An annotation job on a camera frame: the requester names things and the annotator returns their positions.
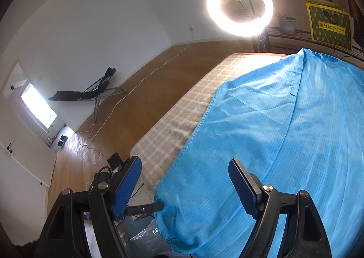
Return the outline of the light blue striped garment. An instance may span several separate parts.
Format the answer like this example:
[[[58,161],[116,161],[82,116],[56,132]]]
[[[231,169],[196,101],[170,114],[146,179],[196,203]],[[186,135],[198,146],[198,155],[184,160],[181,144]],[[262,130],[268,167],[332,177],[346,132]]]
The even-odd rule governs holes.
[[[228,175],[312,197],[334,257],[363,233],[363,71],[303,49],[225,82],[155,189],[174,253],[238,257],[254,226]]]

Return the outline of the black clothes rack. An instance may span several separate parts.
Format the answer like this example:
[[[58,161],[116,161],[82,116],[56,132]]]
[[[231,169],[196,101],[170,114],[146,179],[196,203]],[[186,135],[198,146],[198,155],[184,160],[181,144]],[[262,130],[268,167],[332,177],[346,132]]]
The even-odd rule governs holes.
[[[327,43],[313,41],[309,32],[298,30],[294,34],[282,33],[278,27],[267,27],[266,33],[272,50],[298,51],[301,48],[329,54],[341,60],[363,62],[363,51],[358,48],[346,50]]]

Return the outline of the clear plastic bag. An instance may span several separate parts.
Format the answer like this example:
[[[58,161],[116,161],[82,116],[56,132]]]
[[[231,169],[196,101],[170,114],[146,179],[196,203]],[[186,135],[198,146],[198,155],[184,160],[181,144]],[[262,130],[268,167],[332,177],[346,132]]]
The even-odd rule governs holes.
[[[124,221],[132,257],[173,257],[153,217]]]

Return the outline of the plaid bed cover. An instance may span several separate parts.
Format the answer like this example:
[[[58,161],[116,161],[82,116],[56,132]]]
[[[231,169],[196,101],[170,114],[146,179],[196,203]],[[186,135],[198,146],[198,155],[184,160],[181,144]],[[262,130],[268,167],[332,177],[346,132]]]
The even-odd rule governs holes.
[[[217,88],[228,80],[265,67],[285,57],[273,53],[234,53],[200,79],[132,147],[142,160],[142,179],[154,191],[202,119]]]

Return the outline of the bright window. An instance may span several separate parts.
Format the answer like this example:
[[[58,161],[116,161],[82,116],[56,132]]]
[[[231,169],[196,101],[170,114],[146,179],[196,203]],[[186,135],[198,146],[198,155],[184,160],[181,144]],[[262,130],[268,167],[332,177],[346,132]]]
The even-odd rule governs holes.
[[[25,87],[20,98],[44,129],[49,130],[49,128],[53,126],[57,114],[31,83],[28,83]]]

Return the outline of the black folding chair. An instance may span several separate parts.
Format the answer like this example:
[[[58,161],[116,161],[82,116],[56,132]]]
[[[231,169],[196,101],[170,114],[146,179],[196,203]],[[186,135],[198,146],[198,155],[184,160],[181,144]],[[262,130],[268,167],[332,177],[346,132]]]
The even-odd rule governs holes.
[[[93,101],[93,119],[94,123],[97,122],[97,114],[101,100],[116,95],[123,95],[126,90],[122,87],[109,88],[110,79],[116,73],[115,68],[108,67],[105,74],[87,87],[83,92],[77,91],[57,91],[56,94],[50,98],[49,101]]]

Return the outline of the blue plant pot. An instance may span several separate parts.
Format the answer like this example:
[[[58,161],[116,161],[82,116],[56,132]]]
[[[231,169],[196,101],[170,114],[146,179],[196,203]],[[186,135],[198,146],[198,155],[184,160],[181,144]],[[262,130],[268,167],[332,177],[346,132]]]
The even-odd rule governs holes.
[[[282,33],[286,33],[286,34],[296,33],[296,19],[295,18],[286,16],[286,15],[282,15],[280,13],[277,13],[276,17],[277,17],[278,23],[279,23],[279,30]]]

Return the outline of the yellow green patterned box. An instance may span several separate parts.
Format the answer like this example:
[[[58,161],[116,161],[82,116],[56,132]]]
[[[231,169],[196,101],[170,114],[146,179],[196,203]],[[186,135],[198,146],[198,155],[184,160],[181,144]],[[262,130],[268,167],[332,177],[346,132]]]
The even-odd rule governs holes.
[[[306,0],[311,40],[343,50],[352,50],[350,14],[325,0]]]

